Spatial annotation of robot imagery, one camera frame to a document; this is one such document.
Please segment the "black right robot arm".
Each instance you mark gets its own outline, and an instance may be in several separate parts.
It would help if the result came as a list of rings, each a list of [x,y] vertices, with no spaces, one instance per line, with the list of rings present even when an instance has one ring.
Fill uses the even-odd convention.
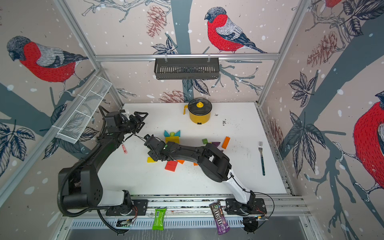
[[[257,206],[255,192],[246,188],[240,181],[230,164],[229,157],[215,145],[183,146],[175,142],[165,143],[153,135],[146,135],[144,139],[144,145],[150,150],[148,154],[154,161],[192,162],[197,164],[209,179],[227,186],[234,196],[230,199],[234,203],[226,207],[227,213],[239,216],[264,214]]]

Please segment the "long yellow rectangle block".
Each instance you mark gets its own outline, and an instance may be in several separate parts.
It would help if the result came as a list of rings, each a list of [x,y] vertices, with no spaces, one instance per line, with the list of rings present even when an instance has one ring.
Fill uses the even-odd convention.
[[[170,137],[165,137],[166,141],[175,141],[179,140],[180,137],[178,136],[170,136]]]

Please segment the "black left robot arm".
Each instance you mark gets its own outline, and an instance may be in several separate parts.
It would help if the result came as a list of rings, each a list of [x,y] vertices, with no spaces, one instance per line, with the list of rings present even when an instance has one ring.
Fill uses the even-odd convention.
[[[98,171],[126,138],[140,132],[148,113],[134,112],[127,117],[124,110],[108,112],[101,107],[100,111],[104,122],[96,146],[58,175],[57,204],[65,217],[79,217],[88,211],[102,209],[128,215],[134,208],[128,191],[103,189]]]

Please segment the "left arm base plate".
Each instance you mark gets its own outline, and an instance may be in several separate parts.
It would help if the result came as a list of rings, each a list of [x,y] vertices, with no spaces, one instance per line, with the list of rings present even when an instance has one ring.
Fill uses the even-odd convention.
[[[132,200],[128,204],[113,206],[106,211],[106,216],[145,216],[148,208],[148,200]]]

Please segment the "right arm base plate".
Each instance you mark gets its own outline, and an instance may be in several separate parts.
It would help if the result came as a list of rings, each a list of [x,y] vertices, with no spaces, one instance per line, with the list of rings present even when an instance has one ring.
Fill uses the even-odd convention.
[[[225,212],[228,215],[238,215],[245,217],[248,215],[266,215],[268,213],[265,201],[262,198],[255,199],[252,206],[248,204],[242,204],[236,201],[236,199],[226,199],[225,202]]]

